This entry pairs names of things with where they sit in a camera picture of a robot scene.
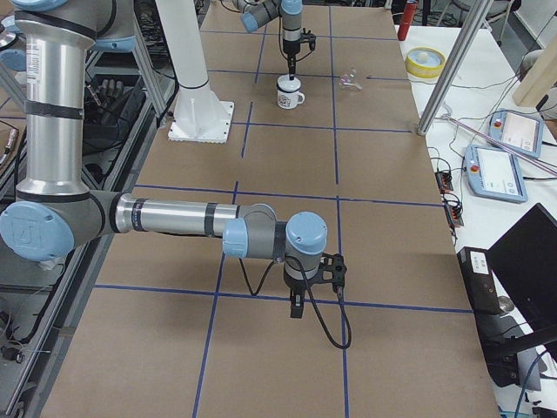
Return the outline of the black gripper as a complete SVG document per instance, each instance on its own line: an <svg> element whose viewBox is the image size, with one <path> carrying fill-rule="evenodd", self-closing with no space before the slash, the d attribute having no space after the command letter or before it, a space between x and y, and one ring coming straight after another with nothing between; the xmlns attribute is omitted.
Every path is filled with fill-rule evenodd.
<svg viewBox="0 0 557 418"><path fill-rule="evenodd" d="M290 317L301 319L304 313L305 293L310 281L307 278L297 279L286 273L285 283L290 289Z"/></svg>
<svg viewBox="0 0 557 418"><path fill-rule="evenodd" d="M296 75L297 55L300 53L301 50L300 41L290 41L282 39L282 48L287 57L288 77L290 80L293 80Z"/></svg>

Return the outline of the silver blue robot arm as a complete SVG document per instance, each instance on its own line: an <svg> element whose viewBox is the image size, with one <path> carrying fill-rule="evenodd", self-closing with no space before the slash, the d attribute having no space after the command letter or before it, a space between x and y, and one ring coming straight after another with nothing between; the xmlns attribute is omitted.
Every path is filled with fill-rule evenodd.
<svg viewBox="0 0 557 418"><path fill-rule="evenodd" d="M62 257L98 237L137 232L222 240L227 256L282 263L291 315L325 282L327 226L313 212L279 221L266 205L139 199L91 190L82 179L85 62L99 45L130 51L130 1L16 1L26 38L27 165L1 215L5 244L27 260Z"/></svg>
<svg viewBox="0 0 557 418"><path fill-rule="evenodd" d="M304 42L302 33L302 1L265 0L265 1L232 1L232 5L240 12L241 22L248 33L252 33L267 25L276 18L281 23L282 51L288 65L288 76L291 80L296 75L297 55Z"/></svg>

